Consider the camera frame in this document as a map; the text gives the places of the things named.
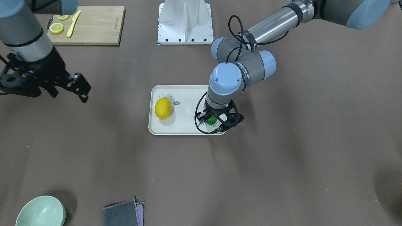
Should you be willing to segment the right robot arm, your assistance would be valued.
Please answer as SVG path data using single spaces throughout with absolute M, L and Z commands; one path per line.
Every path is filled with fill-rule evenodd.
M 38 97 L 46 90 L 56 97 L 56 86 L 88 100 L 90 84 L 81 73 L 70 74 L 35 14 L 75 13 L 76 0 L 2 0 L 1 42 L 11 51 L 1 71 L 1 94 Z

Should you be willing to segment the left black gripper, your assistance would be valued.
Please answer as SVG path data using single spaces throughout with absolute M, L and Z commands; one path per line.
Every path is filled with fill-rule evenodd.
M 226 120 L 220 118 L 221 115 L 226 116 Z M 233 100 L 230 100 L 226 104 L 217 104 L 212 100 L 205 101 L 205 110 L 203 112 L 196 113 L 196 119 L 200 123 L 206 123 L 210 125 L 211 116 L 215 116 L 220 121 L 220 127 L 217 132 L 225 132 L 232 127 L 237 126 L 244 120 L 244 116 L 240 114 L 234 104 Z

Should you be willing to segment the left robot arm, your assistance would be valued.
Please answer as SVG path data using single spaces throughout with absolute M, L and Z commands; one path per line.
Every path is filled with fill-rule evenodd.
M 293 0 L 279 11 L 248 30 L 241 27 L 233 38 L 218 38 L 211 54 L 219 62 L 214 68 L 207 92 L 203 95 L 205 109 L 195 113 L 195 125 L 214 124 L 220 127 L 210 132 L 225 132 L 242 122 L 232 98 L 275 73 L 277 63 L 269 51 L 257 48 L 279 41 L 289 30 L 313 19 L 363 30 L 385 13 L 389 0 Z

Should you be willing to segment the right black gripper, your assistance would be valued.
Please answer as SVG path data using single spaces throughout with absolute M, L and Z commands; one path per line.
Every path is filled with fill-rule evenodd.
M 1 72 L 1 91 L 28 97 L 38 97 L 40 88 L 44 88 L 52 96 L 56 97 L 58 91 L 55 86 L 64 88 L 76 94 L 86 103 L 91 85 L 82 73 L 70 75 L 58 51 L 54 47 L 48 56 L 36 62 L 24 62 L 17 59 L 16 54 L 7 55 L 9 61 L 1 56 L 5 67 Z

